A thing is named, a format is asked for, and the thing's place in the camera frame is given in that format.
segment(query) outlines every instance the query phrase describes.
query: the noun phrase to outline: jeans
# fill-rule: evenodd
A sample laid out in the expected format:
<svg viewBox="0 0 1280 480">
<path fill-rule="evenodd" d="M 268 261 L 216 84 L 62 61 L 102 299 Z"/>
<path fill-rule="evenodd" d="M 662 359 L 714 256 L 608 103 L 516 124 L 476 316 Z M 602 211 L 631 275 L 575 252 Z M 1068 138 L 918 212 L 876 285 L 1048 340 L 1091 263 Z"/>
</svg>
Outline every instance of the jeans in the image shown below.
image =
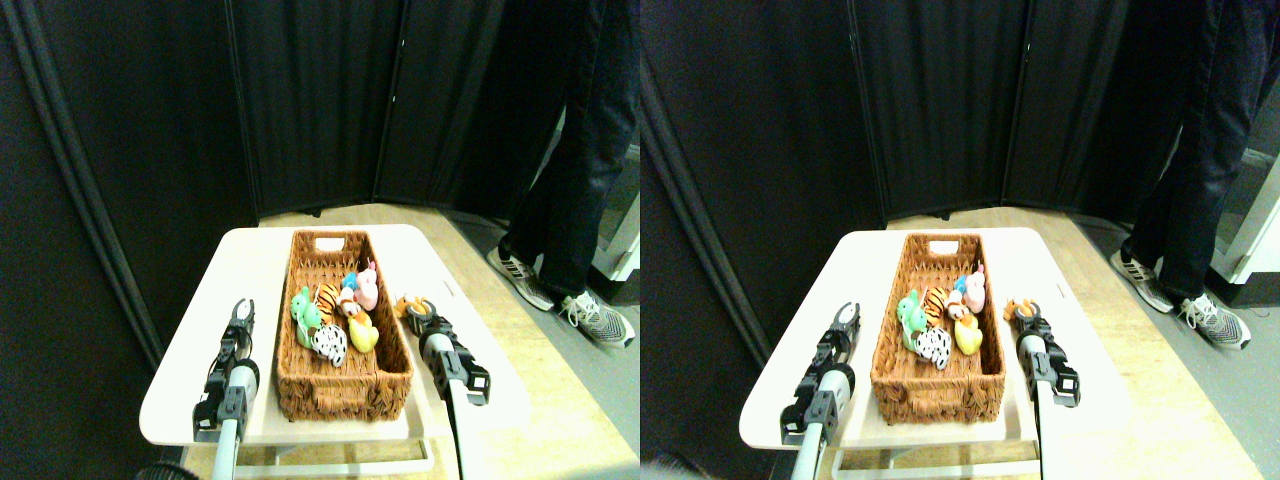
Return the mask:
<svg viewBox="0 0 1280 480">
<path fill-rule="evenodd" d="M 591 0 L 564 100 L 564 128 L 502 247 L 532 265 L 554 300 L 586 291 L 604 197 L 622 172 L 639 102 L 635 1 Z"/>
<path fill-rule="evenodd" d="M 1123 246 L 1147 266 L 1164 257 L 1160 284 L 1184 298 L 1204 292 L 1224 200 L 1280 65 L 1275 0 L 1210 0 L 1204 9 L 1178 151 Z"/>
</svg>

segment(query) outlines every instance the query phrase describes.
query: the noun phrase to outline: cow print plush toy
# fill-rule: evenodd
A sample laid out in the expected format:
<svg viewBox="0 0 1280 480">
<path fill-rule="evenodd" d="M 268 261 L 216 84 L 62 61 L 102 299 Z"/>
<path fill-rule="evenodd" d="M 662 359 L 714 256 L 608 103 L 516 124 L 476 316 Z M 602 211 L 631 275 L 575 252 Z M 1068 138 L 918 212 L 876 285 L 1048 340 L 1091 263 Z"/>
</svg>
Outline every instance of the cow print plush toy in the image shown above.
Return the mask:
<svg viewBox="0 0 1280 480">
<path fill-rule="evenodd" d="M 311 340 L 311 348 L 333 362 L 333 366 L 342 366 L 347 360 L 347 333 L 334 324 L 325 325 L 316 332 Z"/>
<path fill-rule="evenodd" d="M 915 353 L 933 362 L 938 370 L 946 369 L 951 361 L 951 334 L 941 328 L 931 328 L 915 339 Z"/>
</svg>

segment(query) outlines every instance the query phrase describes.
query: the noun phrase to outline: wooden floor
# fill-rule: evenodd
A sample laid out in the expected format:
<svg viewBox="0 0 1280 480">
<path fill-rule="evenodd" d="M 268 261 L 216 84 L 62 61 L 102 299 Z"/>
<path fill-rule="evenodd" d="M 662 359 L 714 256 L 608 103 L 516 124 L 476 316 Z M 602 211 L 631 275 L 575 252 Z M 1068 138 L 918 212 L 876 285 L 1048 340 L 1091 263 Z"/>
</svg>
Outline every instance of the wooden floor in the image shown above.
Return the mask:
<svg viewBox="0 0 1280 480">
<path fill-rule="evenodd" d="M 1062 440 L 1079 479 L 1261 479 L 1213 404 L 1092 243 L 1064 214 L 1000 207 L 915 216 L 890 229 L 1028 227 L 1039 232 L 1129 388 L 1133 419 L 1114 433 Z M 1084 390 L 1085 401 L 1088 390 Z M 846 467 L 881 467 L 874 452 Z M 899 467 L 1034 458 L 1030 444 L 915 452 Z"/>
<path fill-rule="evenodd" d="M 600 410 L 591 394 L 502 284 L 502 278 L 431 209 L 361 205 L 325 210 L 316 219 L 300 214 L 262 220 L 261 227 L 410 224 L 426 234 L 467 298 L 485 319 L 498 344 L 516 367 L 532 402 L 527 428 L 481 434 L 485 462 L 493 479 L 563 479 L 626 465 L 639 458 Z M 431 442 L 435 468 L 394 479 L 457 479 L 451 438 Z M 265 465 L 270 448 L 242 448 L 242 465 Z M 202 477 L 212 468 L 214 448 L 191 448 L 187 467 Z M 421 458 L 413 442 L 307 447 L 288 453 L 282 463 L 346 463 Z"/>
</svg>

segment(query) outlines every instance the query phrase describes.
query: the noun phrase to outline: table top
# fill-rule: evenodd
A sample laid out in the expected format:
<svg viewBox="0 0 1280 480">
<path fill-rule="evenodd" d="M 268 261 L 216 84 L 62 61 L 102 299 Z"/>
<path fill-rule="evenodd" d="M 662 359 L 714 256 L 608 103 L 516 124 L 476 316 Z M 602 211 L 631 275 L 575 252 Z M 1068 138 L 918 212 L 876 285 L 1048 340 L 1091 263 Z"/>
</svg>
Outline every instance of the table top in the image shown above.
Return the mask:
<svg viewBox="0 0 1280 480">
<path fill-rule="evenodd" d="M 218 355 L 219 339 L 227 329 L 232 308 L 241 298 L 255 301 L 253 352 L 251 358 L 264 374 L 244 430 L 244 445 L 292 445 L 308 443 L 352 443 L 449 436 L 452 428 L 431 381 L 431 374 L 417 352 L 417 338 L 401 324 L 402 338 L 413 357 L 415 378 L 404 410 L 397 420 L 366 422 L 288 421 L 275 393 L 275 332 L 279 325 L 282 285 L 287 273 L 289 246 L 298 229 L 369 232 L 378 250 L 379 270 L 393 298 L 403 293 L 424 296 L 449 319 L 458 342 L 489 369 L 493 387 L 489 404 L 474 408 L 470 416 L 477 430 L 520 428 L 529 424 L 529 392 L 498 347 L 480 315 L 467 301 L 426 237 L 411 225 L 342 225 L 300 228 L 244 228 L 228 232 L 218 246 L 209 269 L 174 333 L 147 396 L 142 401 L 138 425 L 142 435 L 157 445 L 192 445 L 191 411 L 204 393 L 209 365 Z"/>
<path fill-rule="evenodd" d="M 845 407 L 837 445 L 841 448 L 900 448 L 1036 439 L 1036 417 L 1027 376 L 1018 362 L 1012 329 L 1001 321 L 1005 348 L 1005 398 L 996 421 L 982 424 L 892 425 L 884 422 L 872 392 L 870 365 L 902 243 L 909 233 L 977 233 L 987 252 L 987 282 L 992 301 L 1034 298 L 1080 375 L 1082 398 L 1075 408 L 1051 408 L 1059 435 L 1121 429 L 1129 421 L 1129 393 L 1111 357 L 1098 340 L 1048 246 L 1028 228 L 874 230 L 845 236 L 805 296 L 786 333 L 751 389 L 739 421 L 739 434 L 754 448 L 797 449 L 783 445 L 778 429 L 782 408 L 794 392 L 822 334 L 845 302 L 861 303 L 861 330 L 850 366 L 854 394 Z"/>
</svg>

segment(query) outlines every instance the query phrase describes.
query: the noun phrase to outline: basket handle hole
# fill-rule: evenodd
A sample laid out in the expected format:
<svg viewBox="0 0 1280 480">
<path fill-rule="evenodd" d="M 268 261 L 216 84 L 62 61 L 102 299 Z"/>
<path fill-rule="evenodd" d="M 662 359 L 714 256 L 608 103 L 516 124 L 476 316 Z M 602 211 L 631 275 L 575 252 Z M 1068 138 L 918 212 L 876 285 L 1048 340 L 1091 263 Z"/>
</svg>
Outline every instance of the basket handle hole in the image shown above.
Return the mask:
<svg viewBox="0 0 1280 480">
<path fill-rule="evenodd" d="M 346 244 L 347 239 L 342 237 L 316 238 L 316 250 L 321 252 L 337 252 Z"/>
<path fill-rule="evenodd" d="M 936 255 L 955 255 L 960 251 L 960 242 L 957 241 L 933 241 L 929 242 L 929 251 Z"/>
</svg>

